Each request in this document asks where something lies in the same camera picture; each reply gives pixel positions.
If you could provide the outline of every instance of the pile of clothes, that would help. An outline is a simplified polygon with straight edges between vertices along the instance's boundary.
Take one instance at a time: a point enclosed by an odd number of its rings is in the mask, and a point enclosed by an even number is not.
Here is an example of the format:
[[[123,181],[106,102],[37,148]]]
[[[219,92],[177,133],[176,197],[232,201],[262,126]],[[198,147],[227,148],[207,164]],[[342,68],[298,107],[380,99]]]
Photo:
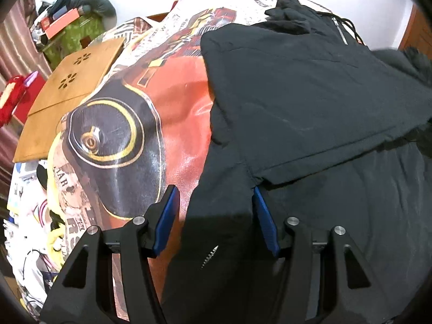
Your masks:
[[[342,225],[379,280],[388,319],[408,316],[430,291],[431,62],[413,49],[371,52],[352,23],[297,0],[266,14],[201,39],[212,138],[168,267],[167,321],[271,317],[283,271],[252,209],[255,186],[287,217]]]
[[[10,217],[3,220],[16,295],[35,319],[63,265],[64,222],[48,206],[45,166],[45,160],[15,164],[7,205]]]
[[[115,8],[109,0],[55,0],[52,4],[43,2],[38,10],[38,17],[30,28],[33,41],[39,51],[48,44],[48,39],[51,38],[51,36],[47,37],[45,31],[53,22],[74,8],[77,9],[80,16],[88,15],[91,12],[96,13],[102,19],[106,31],[117,23]]]

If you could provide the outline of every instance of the black jacket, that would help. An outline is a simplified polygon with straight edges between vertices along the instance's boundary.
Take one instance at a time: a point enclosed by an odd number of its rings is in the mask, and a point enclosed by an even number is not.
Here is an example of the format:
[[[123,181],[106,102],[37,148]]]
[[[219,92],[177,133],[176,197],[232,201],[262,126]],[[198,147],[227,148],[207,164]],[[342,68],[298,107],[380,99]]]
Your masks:
[[[431,89],[337,18],[297,0],[266,13],[271,21],[201,39],[215,94],[212,141],[168,268],[167,319],[268,322],[281,271],[254,219],[260,184],[287,216],[346,227],[396,316],[432,265],[432,161],[422,149]]]

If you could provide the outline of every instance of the drawstring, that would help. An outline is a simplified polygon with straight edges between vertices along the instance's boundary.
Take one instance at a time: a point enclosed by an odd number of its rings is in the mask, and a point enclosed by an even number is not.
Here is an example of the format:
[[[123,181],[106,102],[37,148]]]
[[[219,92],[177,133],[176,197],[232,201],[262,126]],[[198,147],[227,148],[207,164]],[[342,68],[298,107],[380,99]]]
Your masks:
[[[356,37],[356,41],[358,43],[361,43],[362,45],[365,44],[363,42],[362,38],[360,37],[360,35],[357,33],[356,27],[354,27],[354,23],[352,23],[349,19],[347,19],[347,18],[341,18],[338,15],[335,15],[334,13],[329,13],[329,12],[317,11],[317,14],[320,15],[320,16],[326,16],[326,17],[336,18],[336,20],[338,20],[342,24],[345,24],[347,27],[349,27],[349,29],[351,29],[351,31],[354,33],[354,36]]]

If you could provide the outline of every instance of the striped curtain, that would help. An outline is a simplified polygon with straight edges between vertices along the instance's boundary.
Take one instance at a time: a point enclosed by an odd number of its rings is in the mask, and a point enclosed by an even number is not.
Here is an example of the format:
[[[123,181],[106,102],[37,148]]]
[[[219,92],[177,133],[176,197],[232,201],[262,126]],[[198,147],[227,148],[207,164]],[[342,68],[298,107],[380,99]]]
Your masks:
[[[0,93],[15,75],[39,71],[47,79],[51,74],[48,62],[37,52],[30,34],[29,25],[34,18],[35,0],[17,0],[0,24]],[[0,199],[7,200],[19,132],[14,123],[0,128]]]

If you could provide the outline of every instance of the yellow cloth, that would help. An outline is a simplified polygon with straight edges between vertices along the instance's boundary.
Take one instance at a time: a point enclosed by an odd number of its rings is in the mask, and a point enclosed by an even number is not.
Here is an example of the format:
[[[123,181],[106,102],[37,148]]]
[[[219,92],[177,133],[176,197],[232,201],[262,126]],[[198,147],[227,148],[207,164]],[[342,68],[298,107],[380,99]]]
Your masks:
[[[60,203],[58,200],[58,189],[57,189],[57,185],[55,184],[54,166],[53,166],[54,151],[60,141],[60,135],[61,133],[57,134],[48,152],[47,205],[51,211],[53,211],[55,214],[58,214],[60,218],[62,218],[62,220],[66,222],[66,217],[63,213],[63,210],[60,207]]]
[[[58,229],[52,230],[47,236],[47,254],[50,257],[50,260],[55,263],[57,271],[60,271],[61,267],[64,264],[63,254],[61,251],[54,250],[54,242],[58,238],[64,237],[64,231],[66,230],[63,224],[59,224]]]

